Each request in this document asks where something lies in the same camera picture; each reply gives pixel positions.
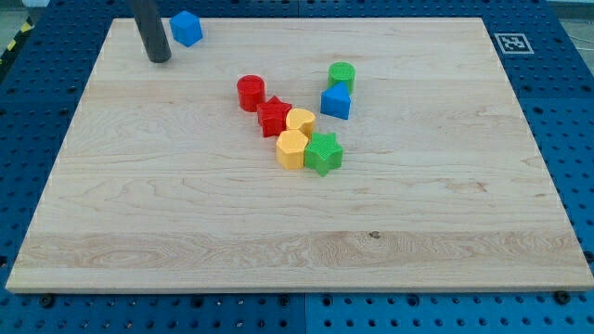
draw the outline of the blue cube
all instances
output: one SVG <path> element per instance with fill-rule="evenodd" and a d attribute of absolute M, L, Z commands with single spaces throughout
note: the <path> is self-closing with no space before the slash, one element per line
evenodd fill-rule
<path fill-rule="evenodd" d="M 200 19 L 187 11 L 183 11 L 169 20 L 174 39 L 185 45 L 192 46 L 202 38 Z"/>
<path fill-rule="evenodd" d="M 336 83 L 326 92 L 322 93 L 321 113 L 348 120 L 350 108 L 351 97 L 349 96 L 346 83 Z"/>

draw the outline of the red cylinder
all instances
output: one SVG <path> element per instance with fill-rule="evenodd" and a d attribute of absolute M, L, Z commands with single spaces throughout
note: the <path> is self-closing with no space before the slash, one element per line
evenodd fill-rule
<path fill-rule="evenodd" d="M 258 103 L 264 103 L 266 93 L 264 80 L 257 75 L 246 75 L 238 80 L 239 106 L 249 112 L 257 111 Z"/>

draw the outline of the black pole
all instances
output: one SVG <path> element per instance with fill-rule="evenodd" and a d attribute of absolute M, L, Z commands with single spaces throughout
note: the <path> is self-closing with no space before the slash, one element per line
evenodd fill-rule
<path fill-rule="evenodd" d="M 148 59 L 162 63 L 171 57 L 171 50 L 155 0 L 128 0 Z"/>

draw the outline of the red star block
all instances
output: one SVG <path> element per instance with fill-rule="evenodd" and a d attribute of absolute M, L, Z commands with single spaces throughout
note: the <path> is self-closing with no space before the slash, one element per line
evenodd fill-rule
<path fill-rule="evenodd" d="M 281 101 L 276 96 L 272 96 L 265 103 L 259 103 L 257 106 L 258 124 L 262 126 L 262 135 L 269 137 L 280 135 L 285 131 L 287 128 L 285 120 L 291 108 L 291 104 Z"/>

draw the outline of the yellow hexagon block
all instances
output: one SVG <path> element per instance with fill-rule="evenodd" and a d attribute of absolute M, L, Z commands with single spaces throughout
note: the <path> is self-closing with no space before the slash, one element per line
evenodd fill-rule
<path fill-rule="evenodd" d="M 316 129 L 316 115 L 307 109 L 293 108 L 287 114 L 287 130 L 299 130 L 308 139 Z"/>
<path fill-rule="evenodd" d="M 286 130 L 277 140 L 277 161 L 285 169 L 303 168 L 303 155 L 309 139 L 299 130 Z"/>

